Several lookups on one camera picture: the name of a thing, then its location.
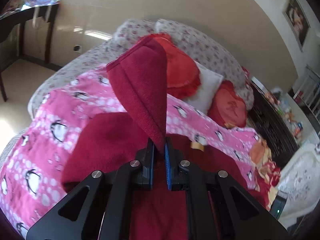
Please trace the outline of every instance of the desk leg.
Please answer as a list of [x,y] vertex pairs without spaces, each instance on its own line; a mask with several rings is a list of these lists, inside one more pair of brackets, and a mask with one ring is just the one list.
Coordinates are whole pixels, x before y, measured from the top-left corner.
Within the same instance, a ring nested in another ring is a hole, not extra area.
[[24,44],[24,29],[26,22],[20,23],[19,27],[19,57],[24,55],[23,53],[23,44]]
[[51,39],[52,39],[52,32],[54,26],[54,19],[49,23],[47,39],[45,41],[45,51],[44,51],[44,63],[49,64],[50,61],[50,50],[51,50]]
[[2,94],[3,100],[6,102],[8,100],[8,98],[7,98],[7,95],[6,95],[5,90],[4,90],[4,85],[3,85],[1,72],[0,72],[0,90],[1,90],[1,94]]

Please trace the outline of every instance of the metal screw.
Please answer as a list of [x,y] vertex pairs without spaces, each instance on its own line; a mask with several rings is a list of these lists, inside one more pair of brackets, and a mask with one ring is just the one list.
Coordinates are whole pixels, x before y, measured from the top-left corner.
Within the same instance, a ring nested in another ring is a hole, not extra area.
[[187,161],[187,160],[183,160],[180,162],[180,165],[182,167],[188,167],[190,165],[190,161]]
[[130,161],[130,166],[132,166],[132,167],[137,167],[139,165],[140,165],[140,162],[138,160]]
[[94,171],[91,175],[94,178],[99,178],[102,175],[102,172],[101,171]]
[[226,178],[228,176],[228,173],[226,171],[219,171],[218,175],[222,178]]

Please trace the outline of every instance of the wall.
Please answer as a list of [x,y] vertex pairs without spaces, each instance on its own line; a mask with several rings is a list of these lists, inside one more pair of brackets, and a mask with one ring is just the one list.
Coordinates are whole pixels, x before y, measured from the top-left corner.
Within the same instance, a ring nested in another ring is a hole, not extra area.
[[306,65],[320,74],[320,23],[306,0],[298,0],[310,24],[303,51],[283,15],[287,0],[255,0],[268,15],[287,46],[299,76],[303,76]]
[[[85,51],[102,42],[88,34],[112,34],[131,17],[167,18],[201,30],[225,46],[268,88],[278,85],[288,90],[297,79],[286,44],[254,0],[62,0],[51,61],[65,65],[79,55],[72,51],[75,45],[82,45]],[[47,24],[40,23],[35,31],[27,24],[26,54],[43,57],[46,28]]]

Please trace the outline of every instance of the penguin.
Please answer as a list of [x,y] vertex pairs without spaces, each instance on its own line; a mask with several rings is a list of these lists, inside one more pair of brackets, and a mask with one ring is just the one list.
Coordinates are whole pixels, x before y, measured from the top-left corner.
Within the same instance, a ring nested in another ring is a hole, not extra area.
[[68,128],[66,125],[60,122],[61,120],[57,120],[54,123],[52,123],[50,129],[53,134],[53,137],[56,138],[59,142],[63,142]]
[[223,138],[222,134],[218,130],[215,131],[214,133],[218,136],[220,141],[222,141],[222,142],[224,141],[224,138]]
[[6,180],[5,176],[3,177],[2,182],[1,182],[1,190],[2,190],[3,195],[7,195],[8,187],[7,187],[7,180]]
[[41,176],[35,173],[35,169],[26,172],[26,181],[28,189],[37,194]]
[[199,135],[199,134],[196,134],[196,135],[195,135],[195,141],[198,142],[198,143],[200,143],[200,144],[203,145],[203,146],[207,145],[207,140],[206,140],[206,138],[203,137],[203,136],[201,136],[201,135]]
[[239,159],[239,161],[243,162],[243,158],[241,156],[241,154],[237,151],[233,151],[235,153],[235,155],[237,156],[237,158]]
[[24,227],[24,224],[23,224],[22,222],[17,223],[16,228],[17,228],[17,231],[19,232],[19,234],[20,234],[24,239],[26,239],[27,233],[28,233],[28,229],[26,229],[26,228]]
[[75,98],[79,98],[79,99],[81,99],[83,101],[86,101],[87,99],[90,98],[86,93],[83,93],[83,92],[75,92],[74,93],[74,97]]
[[173,107],[177,109],[181,117],[187,118],[187,112],[183,108],[181,108],[180,106],[173,106]]
[[108,80],[107,78],[103,77],[103,76],[100,76],[100,77],[99,77],[99,81],[100,81],[100,83],[101,83],[102,85],[104,85],[104,86],[110,85],[109,80]]
[[201,116],[205,117],[204,113],[200,112],[198,109],[194,108],[194,110]]
[[78,85],[79,84],[79,80],[78,79],[74,79],[74,80],[72,80],[71,82],[70,82],[70,85],[72,85],[72,86],[76,86],[76,85]]
[[251,171],[249,171],[249,172],[247,173],[247,176],[248,176],[249,180],[252,181],[252,172],[251,172]]
[[42,100],[42,104],[45,104],[49,98],[50,98],[50,94],[46,94]]
[[27,143],[29,141],[29,135],[26,135],[26,136],[23,136],[22,135],[22,143],[21,143],[21,146],[26,146]]
[[37,140],[37,135],[34,132],[32,132],[31,134],[22,135],[21,138],[21,146],[28,147],[28,151],[30,151]]

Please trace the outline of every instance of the framed picture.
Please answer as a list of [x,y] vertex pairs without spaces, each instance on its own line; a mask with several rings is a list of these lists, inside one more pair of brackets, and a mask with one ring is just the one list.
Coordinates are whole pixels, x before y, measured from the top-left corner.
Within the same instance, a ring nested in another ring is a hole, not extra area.
[[288,20],[299,47],[302,50],[308,30],[310,29],[310,24],[298,0],[288,0],[284,16]]

